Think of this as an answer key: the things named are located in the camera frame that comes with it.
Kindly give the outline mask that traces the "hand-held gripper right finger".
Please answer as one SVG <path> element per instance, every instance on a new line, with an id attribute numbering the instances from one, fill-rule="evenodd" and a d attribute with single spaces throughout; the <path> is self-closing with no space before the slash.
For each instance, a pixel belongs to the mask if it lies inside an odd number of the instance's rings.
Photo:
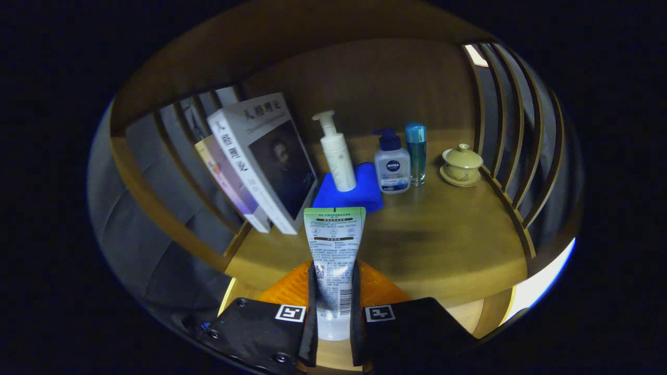
<path id="1" fill-rule="evenodd" d="M 364 374 L 444 374 L 478 345 L 433 297 L 363 304 L 359 262 L 352 281 L 352 361 Z"/>

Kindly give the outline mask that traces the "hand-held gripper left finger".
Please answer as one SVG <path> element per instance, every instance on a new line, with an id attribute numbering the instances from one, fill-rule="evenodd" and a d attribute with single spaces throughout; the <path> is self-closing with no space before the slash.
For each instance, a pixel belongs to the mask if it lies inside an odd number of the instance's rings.
<path id="1" fill-rule="evenodd" d="M 312 262 L 260 291 L 233 278 L 200 342 L 252 373 L 305 373 L 316 363 L 317 285 Z"/>

